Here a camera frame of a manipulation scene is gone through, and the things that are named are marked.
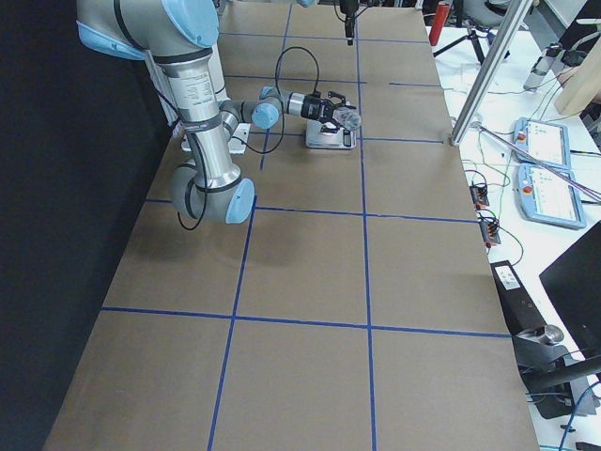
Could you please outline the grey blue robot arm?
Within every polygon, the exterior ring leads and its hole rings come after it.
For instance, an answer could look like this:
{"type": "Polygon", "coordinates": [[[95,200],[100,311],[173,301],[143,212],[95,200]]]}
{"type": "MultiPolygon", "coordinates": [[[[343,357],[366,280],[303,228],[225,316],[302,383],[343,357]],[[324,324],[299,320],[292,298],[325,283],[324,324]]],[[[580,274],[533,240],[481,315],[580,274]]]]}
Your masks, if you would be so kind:
{"type": "Polygon", "coordinates": [[[332,102],[332,92],[321,98],[267,86],[256,101],[218,101],[209,71],[219,37],[214,1],[80,1],[77,25],[87,48],[129,60],[151,55],[162,69],[193,155],[172,177],[171,202],[197,221],[240,224],[252,211],[254,184],[229,151],[239,124],[269,129],[291,115],[319,122],[327,132],[355,132],[361,125],[356,108],[332,102]]]}

